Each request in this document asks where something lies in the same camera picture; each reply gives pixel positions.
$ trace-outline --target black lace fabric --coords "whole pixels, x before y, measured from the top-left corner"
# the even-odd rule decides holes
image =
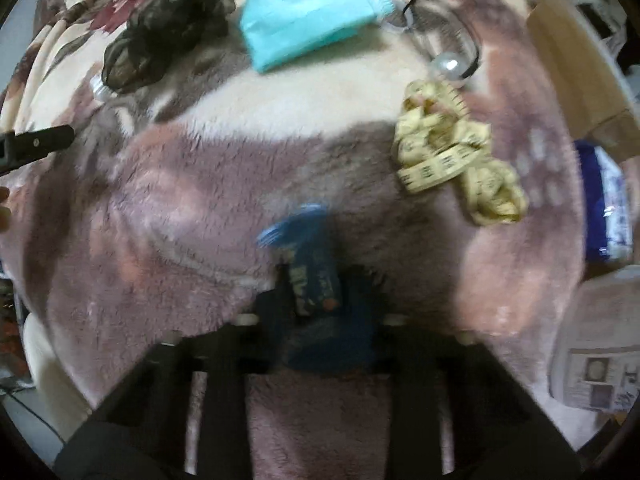
[[[234,0],[150,0],[131,13],[126,30],[105,50],[102,82],[128,93],[160,81],[201,38],[226,36],[226,16],[234,10]]]

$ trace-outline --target black cable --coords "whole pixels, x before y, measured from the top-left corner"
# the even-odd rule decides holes
[[[20,404],[25,410],[27,410],[29,413],[31,413],[31,415],[33,415],[35,418],[37,418],[42,424],[44,424],[47,428],[49,428],[52,433],[58,438],[58,440],[60,442],[62,442],[62,445],[64,446],[66,444],[65,439],[62,438],[60,436],[60,434],[53,428],[52,425],[50,425],[46,420],[44,420],[40,415],[38,415],[36,412],[34,412],[29,406],[27,406],[24,402],[22,402],[20,399],[18,399],[17,397],[14,396],[14,394],[12,394],[9,390],[5,390],[4,388],[2,388],[0,386],[0,389],[2,391],[4,391],[4,393],[11,397],[15,402],[17,402],[18,404]]]

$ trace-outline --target blue and white package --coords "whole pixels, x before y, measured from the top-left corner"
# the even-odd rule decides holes
[[[338,314],[342,293],[327,229],[328,211],[305,204],[295,214],[260,233],[258,245],[279,248],[289,264],[289,278],[299,316]]]
[[[626,183],[622,170],[599,146],[576,140],[586,206],[586,257],[624,261],[632,253]]]

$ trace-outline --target floral blanket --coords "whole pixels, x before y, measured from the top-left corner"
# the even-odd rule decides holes
[[[341,261],[386,274],[396,308],[437,330],[475,330],[574,445],[594,415],[551,400],[546,367],[582,275],[577,159],[529,41],[534,0],[448,0],[476,29],[482,64],[466,87],[517,168],[530,211],[478,228],[454,184],[407,196],[389,153],[405,86],[426,75],[407,37],[371,28],[266,75],[236,23],[164,78],[105,102],[90,82],[146,0],[41,0],[0,127],[70,123],[63,153],[2,179],[11,188],[4,268],[47,325],[92,405],[167,330],[208,332],[270,287],[256,235],[300,203],[327,204]],[[258,478],[379,478],[385,380],[251,378]],[[192,425],[194,439],[196,425]]]

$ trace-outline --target screw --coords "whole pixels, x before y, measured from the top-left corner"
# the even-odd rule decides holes
[[[178,346],[182,339],[182,333],[179,330],[169,330],[162,336],[162,344],[165,346]]]
[[[472,346],[479,343],[476,335],[470,331],[458,332],[456,334],[456,339],[462,346]]]
[[[235,326],[253,326],[260,323],[260,318],[257,314],[238,314],[233,320]]]
[[[402,326],[406,323],[404,314],[385,314],[382,324],[385,326]]]

